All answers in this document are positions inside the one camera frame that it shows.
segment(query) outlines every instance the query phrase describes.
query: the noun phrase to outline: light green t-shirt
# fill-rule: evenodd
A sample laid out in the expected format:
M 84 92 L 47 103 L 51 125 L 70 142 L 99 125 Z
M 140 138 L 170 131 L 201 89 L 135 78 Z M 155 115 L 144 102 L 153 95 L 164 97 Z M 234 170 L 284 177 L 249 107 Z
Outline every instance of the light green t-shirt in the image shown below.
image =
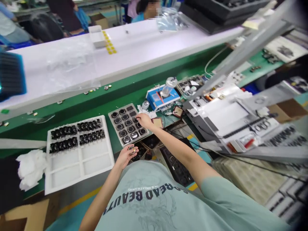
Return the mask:
M 176 183 L 158 162 L 127 166 L 102 215 L 101 230 L 284 231 L 284 221 L 222 177 L 205 179 L 203 196 Z

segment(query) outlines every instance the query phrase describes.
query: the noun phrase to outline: white workbench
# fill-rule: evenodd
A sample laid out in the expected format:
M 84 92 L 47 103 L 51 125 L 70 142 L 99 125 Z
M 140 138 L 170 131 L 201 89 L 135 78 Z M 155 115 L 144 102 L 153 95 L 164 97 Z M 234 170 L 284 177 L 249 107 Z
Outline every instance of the white workbench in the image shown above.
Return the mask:
M 91 89 L 91 83 L 99 81 L 104 86 L 206 50 L 236 38 L 243 30 L 237 27 L 210 36 L 190 25 L 187 30 L 160 33 L 154 20 L 146 20 L 105 30 L 117 50 L 112 55 L 106 48 L 95 49 L 89 34 L 13 50 L 11 52 L 23 57 L 27 93 L 0 103 L 0 111 L 10 110 L 7 115 L 0 114 L 0 121 L 81 94 Z M 87 66 L 66 73 L 64 77 L 48 70 L 47 61 L 55 59 L 59 51 L 69 47 L 72 55 L 81 44 L 93 54 L 87 59 Z

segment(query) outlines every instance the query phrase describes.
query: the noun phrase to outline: blue machine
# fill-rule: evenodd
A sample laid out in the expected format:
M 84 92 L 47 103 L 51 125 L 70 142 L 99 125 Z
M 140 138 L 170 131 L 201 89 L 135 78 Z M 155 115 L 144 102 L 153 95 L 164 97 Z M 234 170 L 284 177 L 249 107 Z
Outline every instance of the blue machine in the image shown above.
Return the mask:
M 160 92 L 162 91 L 164 85 L 161 85 L 160 87 L 152 88 L 151 90 L 148 90 L 147 92 L 146 98 L 155 112 L 159 110 L 165 111 L 171 108 L 174 102 L 180 99 L 180 96 L 176 92 L 175 89 L 172 89 L 168 97 L 162 97 L 160 95 Z

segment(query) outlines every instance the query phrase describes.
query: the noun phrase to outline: transparent bottle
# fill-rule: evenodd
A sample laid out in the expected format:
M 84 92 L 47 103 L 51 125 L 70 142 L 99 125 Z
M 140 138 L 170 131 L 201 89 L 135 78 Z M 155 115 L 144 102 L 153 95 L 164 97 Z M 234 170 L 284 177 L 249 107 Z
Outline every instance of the transparent bottle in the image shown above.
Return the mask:
M 181 96 L 181 98 L 176 102 L 176 105 L 182 106 L 183 103 L 189 99 L 192 95 L 193 92 L 196 91 L 197 88 L 195 86 L 192 86 L 188 91 L 184 92 L 184 94 Z
M 177 85 L 177 79 L 176 77 L 169 77 L 166 80 L 166 85 L 163 87 L 161 90 L 161 96 L 162 97 L 168 97 L 170 95 L 170 92 L 172 91 L 173 88 L 175 88 Z

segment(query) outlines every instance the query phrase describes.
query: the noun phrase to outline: red component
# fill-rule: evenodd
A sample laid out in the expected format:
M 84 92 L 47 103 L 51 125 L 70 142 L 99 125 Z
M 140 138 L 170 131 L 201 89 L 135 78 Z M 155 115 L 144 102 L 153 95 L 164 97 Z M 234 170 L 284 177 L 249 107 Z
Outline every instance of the red component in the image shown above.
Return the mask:
M 244 147 L 248 149 L 253 144 L 253 142 L 254 142 L 254 139 L 249 140 L 247 144 L 244 145 Z

